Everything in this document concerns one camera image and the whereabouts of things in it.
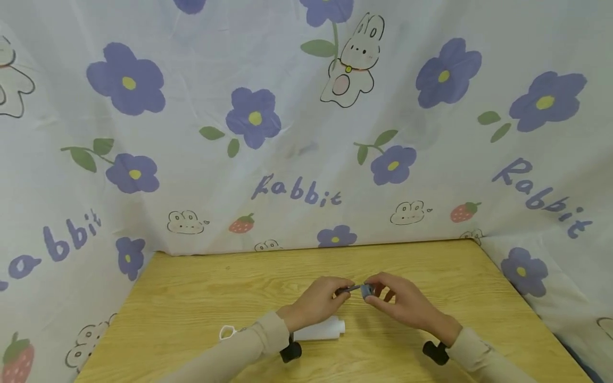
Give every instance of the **white plastic bottle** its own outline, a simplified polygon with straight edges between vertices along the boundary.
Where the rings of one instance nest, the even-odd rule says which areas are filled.
[[[294,341],[316,341],[338,339],[345,333],[345,321],[331,316],[324,322],[305,327],[294,333]]]

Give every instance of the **strawberry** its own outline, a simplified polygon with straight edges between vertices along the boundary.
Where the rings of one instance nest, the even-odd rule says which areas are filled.
[[[468,221],[475,215],[475,213],[477,213],[477,206],[479,206],[480,204],[481,202],[464,203],[463,205],[460,205],[457,208],[453,209],[449,217],[454,223]]]
[[[247,233],[253,228],[253,224],[255,223],[255,221],[253,221],[253,218],[251,217],[252,215],[253,213],[249,214],[248,216],[242,216],[238,218],[236,221],[234,221],[234,223],[230,225],[230,227],[228,227],[228,230],[236,234]]]
[[[2,381],[25,383],[32,370],[34,361],[34,346],[30,344],[30,339],[17,340],[17,333],[13,334],[11,344],[4,352],[2,363]]]

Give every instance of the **beige sleeve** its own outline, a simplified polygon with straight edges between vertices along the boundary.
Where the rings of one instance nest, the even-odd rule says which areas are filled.
[[[463,328],[447,355],[479,383],[537,383],[470,328]]]
[[[264,356],[289,344],[285,322],[273,311],[166,376],[163,383],[225,383]]]

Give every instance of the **person's left hand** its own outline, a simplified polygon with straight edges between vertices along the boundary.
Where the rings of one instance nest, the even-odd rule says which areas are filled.
[[[319,277],[296,302],[283,306],[276,313],[285,321],[290,333],[321,323],[332,316],[351,296],[349,292],[343,292],[337,297],[332,297],[334,292],[353,285],[355,284],[349,279],[335,276]]]

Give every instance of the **leaf stem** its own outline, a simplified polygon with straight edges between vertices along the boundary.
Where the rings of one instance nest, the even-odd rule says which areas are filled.
[[[332,69],[337,65],[338,59],[338,28],[336,23],[332,23],[332,30],[334,31],[334,47],[336,50],[334,51],[334,63],[332,64]]]
[[[367,148],[377,149],[378,151],[381,152],[381,154],[385,154],[385,152],[380,147],[375,146],[375,145],[366,145],[364,143],[357,143],[357,142],[354,142],[353,145],[355,145],[355,146],[366,146]]]
[[[60,150],[61,150],[61,151],[67,151],[67,150],[70,150],[70,149],[82,149],[82,150],[88,151],[88,152],[93,153],[93,154],[95,154],[96,156],[98,156],[98,157],[102,158],[103,160],[105,160],[105,161],[106,161],[106,162],[108,162],[109,164],[111,164],[111,165],[115,165],[115,163],[114,163],[113,161],[111,161],[110,159],[104,158],[104,157],[102,157],[100,154],[98,154],[98,153],[96,153],[95,151],[93,151],[92,149],[89,149],[89,148],[84,148],[84,147],[82,147],[82,146],[67,146],[67,147],[65,147],[65,148],[61,148]]]

